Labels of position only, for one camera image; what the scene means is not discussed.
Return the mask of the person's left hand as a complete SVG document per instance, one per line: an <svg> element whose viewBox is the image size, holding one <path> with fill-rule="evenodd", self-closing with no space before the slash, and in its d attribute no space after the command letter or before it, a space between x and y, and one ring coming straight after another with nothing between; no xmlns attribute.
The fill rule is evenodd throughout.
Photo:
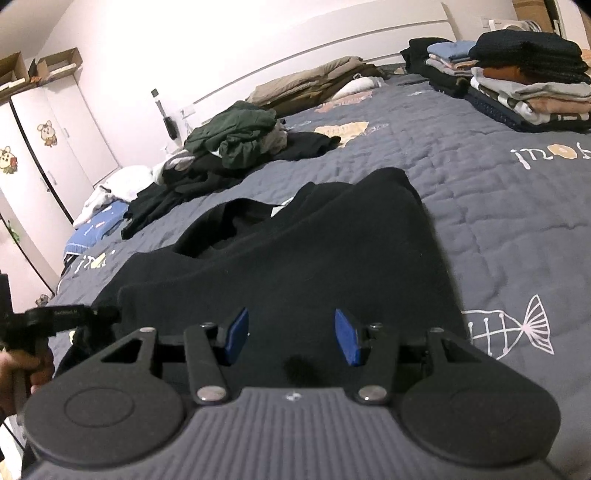
<svg viewBox="0 0 591 480"><path fill-rule="evenodd" d="M19 407L17 398L25 398L25 387L33 394L54 375L54 357L47 344L37 347L31 355L24 350L1 352L1 417L14 415Z"/></svg>

